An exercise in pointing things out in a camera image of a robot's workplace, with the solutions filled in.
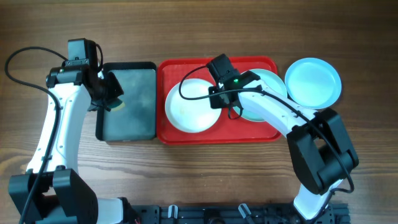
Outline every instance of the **white plate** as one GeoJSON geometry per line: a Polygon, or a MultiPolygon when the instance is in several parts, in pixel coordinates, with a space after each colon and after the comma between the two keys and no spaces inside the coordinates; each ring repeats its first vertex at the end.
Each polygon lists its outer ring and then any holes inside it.
{"type": "Polygon", "coordinates": [[[303,58],[286,71],[285,84],[292,99],[307,108],[331,106],[341,94],[341,80],[337,71],[324,60],[303,58]]]}
{"type": "MultiPolygon", "coordinates": [[[[166,98],[165,111],[170,123],[186,133],[199,133],[212,127],[220,117],[221,109],[212,109],[208,98],[184,100],[178,92],[179,85],[176,84],[166,98]]],[[[184,81],[181,92],[186,97],[205,96],[211,86],[208,81],[190,78],[184,81]]]]}
{"type": "MultiPolygon", "coordinates": [[[[268,71],[266,69],[260,69],[260,68],[250,69],[250,71],[254,72],[256,75],[259,75],[261,80],[264,80],[265,83],[272,90],[287,97],[285,83],[282,81],[282,79],[279,78],[278,75],[276,75],[272,71],[268,71]]],[[[239,114],[240,109],[237,106],[234,106],[234,110],[237,114],[239,114]]],[[[264,122],[264,119],[262,119],[259,115],[252,113],[248,110],[243,110],[242,118],[249,120],[249,121],[254,121],[254,122],[264,122]]]]}

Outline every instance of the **dark gray tray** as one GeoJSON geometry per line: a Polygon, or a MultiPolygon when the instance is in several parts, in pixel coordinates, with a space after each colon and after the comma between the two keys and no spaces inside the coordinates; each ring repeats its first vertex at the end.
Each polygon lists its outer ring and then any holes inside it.
{"type": "Polygon", "coordinates": [[[103,75],[113,72],[124,94],[117,111],[100,108],[95,136],[101,141],[137,141],[155,138],[156,65],[153,62],[104,64],[103,75]]]}

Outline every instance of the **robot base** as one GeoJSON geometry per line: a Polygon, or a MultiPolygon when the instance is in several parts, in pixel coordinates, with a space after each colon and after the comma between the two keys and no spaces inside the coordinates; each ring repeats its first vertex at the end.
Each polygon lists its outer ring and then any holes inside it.
{"type": "Polygon", "coordinates": [[[329,204],[324,214],[316,220],[302,220],[291,203],[274,203],[247,207],[251,212],[243,218],[237,207],[159,207],[156,205],[132,206],[142,224],[349,224],[347,204],[329,204]],[[209,214],[218,214],[210,218],[209,214]]]}

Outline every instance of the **white bowl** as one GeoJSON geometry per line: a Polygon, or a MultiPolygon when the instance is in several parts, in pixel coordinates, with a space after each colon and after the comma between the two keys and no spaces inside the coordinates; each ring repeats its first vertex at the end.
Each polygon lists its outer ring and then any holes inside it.
{"type": "Polygon", "coordinates": [[[307,108],[327,108],[341,94],[341,80],[336,69],[318,58],[294,62],[286,71],[285,84],[289,96],[307,108]]]}
{"type": "MultiPolygon", "coordinates": [[[[212,127],[221,114],[221,109],[212,109],[209,98],[202,100],[184,100],[178,92],[176,84],[166,97],[165,112],[170,123],[180,131],[199,133],[212,127]]],[[[185,97],[208,95],[210,82],[199,78],[184,81],[181,92],[185,97]]]]}

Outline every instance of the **red tray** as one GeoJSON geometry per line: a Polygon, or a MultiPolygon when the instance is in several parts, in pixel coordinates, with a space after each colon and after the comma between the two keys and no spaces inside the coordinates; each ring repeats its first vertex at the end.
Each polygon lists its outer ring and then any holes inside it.
{"type": "MultiPolygon", "coordinates": [[[[253,68],[263,68],[277,74],[275,63],[264,56],[229,58],[239,72],[253,68]]],[[[178,130],[167,119],[165,101],[169,91],[179,83],[184,75],[202,65],[211,58],[171,59],[162,62],[157,70],[157,111],[156,135],[165,144],[221,144],[237,142],[270,142],[280,137],[280,132],[267,122],[252,122],[243,118],[230,120],[228,109],[223,108],[218,121],[206,131],[200,133],[185,133],[178,130]]],[[[196,71],[189,78],[201,78],[215,85],[207,69],[196,71]]],[[[231,116],[238,116],[233,110],[231,116]]]]}

